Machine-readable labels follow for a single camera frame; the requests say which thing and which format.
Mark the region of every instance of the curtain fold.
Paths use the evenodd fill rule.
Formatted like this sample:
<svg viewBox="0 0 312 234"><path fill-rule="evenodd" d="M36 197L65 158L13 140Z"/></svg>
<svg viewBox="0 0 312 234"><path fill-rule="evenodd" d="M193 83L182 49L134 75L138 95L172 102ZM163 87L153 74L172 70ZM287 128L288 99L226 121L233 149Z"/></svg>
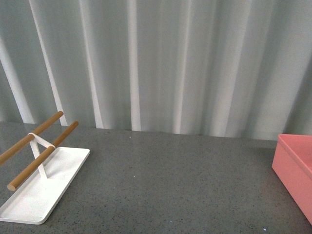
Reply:
<svg viewBox="0 0 312 234"><path fill-rule="evenodd" d="M0 121L312 134L310 0L0 0Z"/></svg>

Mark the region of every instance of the speckled countertop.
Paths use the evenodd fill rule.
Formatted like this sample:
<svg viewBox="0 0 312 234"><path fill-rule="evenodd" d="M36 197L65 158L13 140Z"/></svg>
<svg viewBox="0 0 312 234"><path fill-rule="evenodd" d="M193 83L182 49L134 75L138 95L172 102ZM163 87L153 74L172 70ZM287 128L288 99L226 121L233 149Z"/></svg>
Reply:
<svg viewBox="0 0 312 234"><path fill-rule="evenodd" d="M0 154L36 126L0 123ZM63 130L40 136L53 141ZM271 168L276 141L79 126L61 146L91 152L50 217L0 222L1 234L312 233ZM32 157L27 146L0 167L0 205Z"/></svg>

